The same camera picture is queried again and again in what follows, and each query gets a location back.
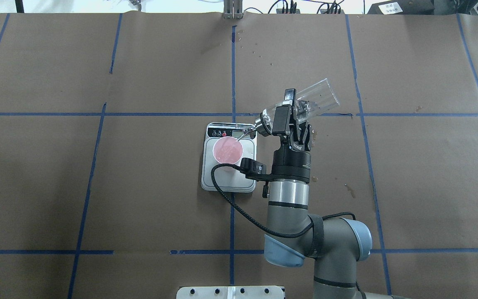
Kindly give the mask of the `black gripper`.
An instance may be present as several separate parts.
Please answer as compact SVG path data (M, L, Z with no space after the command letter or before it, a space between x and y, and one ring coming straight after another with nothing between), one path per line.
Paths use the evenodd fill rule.
M284 105L277 106L272 124L272 135L290 135L290 118L295 106L296 89L285 89ZM311 130L309 123L298 125L303 144L296 144L290 136L280 136L280 148L274 151L271 175L277 179L302 181L311 178Z

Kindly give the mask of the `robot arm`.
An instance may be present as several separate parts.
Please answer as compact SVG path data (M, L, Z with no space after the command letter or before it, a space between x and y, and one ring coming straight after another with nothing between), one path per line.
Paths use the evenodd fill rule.
M357 263L370 256L373 239L360 221L308 212L311 178L312 127L309 119L339 105L324 83L296 93L287 89L280 106L262 112L264 134L280 138L271 174L266 178L268 198L264 257L282 267L300 267L306 258L314 263L315 299L388 299L392 295L360 291Z

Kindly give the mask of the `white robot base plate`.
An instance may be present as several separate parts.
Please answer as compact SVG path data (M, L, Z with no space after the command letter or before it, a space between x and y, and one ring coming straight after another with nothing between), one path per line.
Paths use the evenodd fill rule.
M285 299L285 288L276 285L181 287L177 299Z

